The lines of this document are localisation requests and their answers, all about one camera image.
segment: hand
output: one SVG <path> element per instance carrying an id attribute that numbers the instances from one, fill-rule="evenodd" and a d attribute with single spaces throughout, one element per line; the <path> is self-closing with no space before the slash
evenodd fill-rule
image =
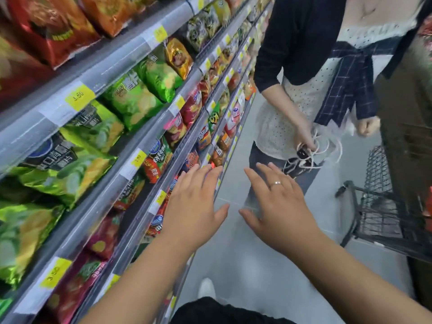
<path id="1" fill-rule="evenodd" d="M 200 169 L 193 166 L 181 173 L 165 210 L 161 236 L 175 240 L 190 253 L 204 245 L 228 215 L 229 204 L 214 212 L 214 192 L 222 166 Z"/>
<path id="2" fill-rule="evenodd" d="M 371 136 L 381 126 L 381 119 L 378 116 L 360 119 L 357 123 L 357 132 L 361 136 Z"/>
<path id="3" fill-rule="evenodd" d="M 252 169 L 245 169 L 260 203 L 262 219 L 248 209 L 239 212 L 265 244 L 294 261 L 302 255 L 309 241 L 322 232 L 306 206 L 300 186 L 272 163 L 256 166 L 270 185 L 269 188 Z M 282 184 L 271 185 L 277 181 Z"/>
<path id="4" fill-rule="evenodd" d="M 301 146 L 307 146 L 311 151 L 317 149 L 314 139 L 312 138 L 311 129 L 312 125 L 307 120 L 303 113 L 300 114 L 299 118 L 295 121 L 295 136 L 294 136 L 294 148 L 299 150 Z"/>

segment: cardigan sleeve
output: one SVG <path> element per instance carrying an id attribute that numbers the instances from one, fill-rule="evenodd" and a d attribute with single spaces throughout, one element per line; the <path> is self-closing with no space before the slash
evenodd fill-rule
<path id="1" fill-rule="evenodd" d="M 295 36 L 299 0 L 275 0 L 264 41 L 258 51 L 254 81 L 259 92 L 279 84 L 277 76 Z"/>

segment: woman's right hand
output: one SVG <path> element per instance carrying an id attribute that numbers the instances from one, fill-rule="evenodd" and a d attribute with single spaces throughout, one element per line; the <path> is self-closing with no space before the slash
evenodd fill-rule
<path id="1" fill-rule="evenodd" d="M 295 261 L 310 241 L 323 233 L 306 206 L 300 186 L 272 163 L 256 166 L 265 174 L 267 184 L 254 170 L 247 168 L 245 172 L 260 203 L 262 219 L 248 209 L 239 212 L 265 244 Z"/>
<path id="2" fill-rule="evenodd" d="M 311 151 L 315 151 L 317 147 L 312 138 L 312 124 L 306 116 L 299 111 L 293 124 L 295 126 L 294 148 L 298 151 L 301 146 L 306 146 Z"/>

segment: shoe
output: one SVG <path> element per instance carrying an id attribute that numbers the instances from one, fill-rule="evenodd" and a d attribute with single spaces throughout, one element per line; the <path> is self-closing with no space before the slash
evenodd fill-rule
<path id="1" fill-rule="evenodd" d="M 216 300 L 216 291 L 212 280 L 205 278 L 201 281 L 200 288 L 198 290 L 198 299 L 203 297 L 210 297 Z"/>

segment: supermarket aisle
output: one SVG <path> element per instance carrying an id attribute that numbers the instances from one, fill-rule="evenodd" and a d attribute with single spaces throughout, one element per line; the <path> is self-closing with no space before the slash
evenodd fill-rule
<path id="1" fill-rule="evenodd" d="M 342 323 L 300 270 L 264 245 L 238 214 L 250 187 L 243 168 L 248 166 L 254 123 L 262 103 L 263 97 L 258 94 L 215 202 L 216 208 L 229 202 L 229 216 L 217 234 L 197 252 L 178 307 L 195 300 L 201 280 L 209 277 L 217 297 L 236 307 L 285 317 L 298 324 Z M 369 140 L 345 138 L 340 165 L 321 169 L 306 194 L 318 225 L 335 240 L 341 239 L 341 226 L 348 220 L 341 220 L 341 203 L 334 193 L 347 179 L 364 185 L 368 151 L 379 143 L 379 136 Z M 387 281 L 412 295 L 404 257 L 361 241 L 351 241 L 347 249 Z"/>

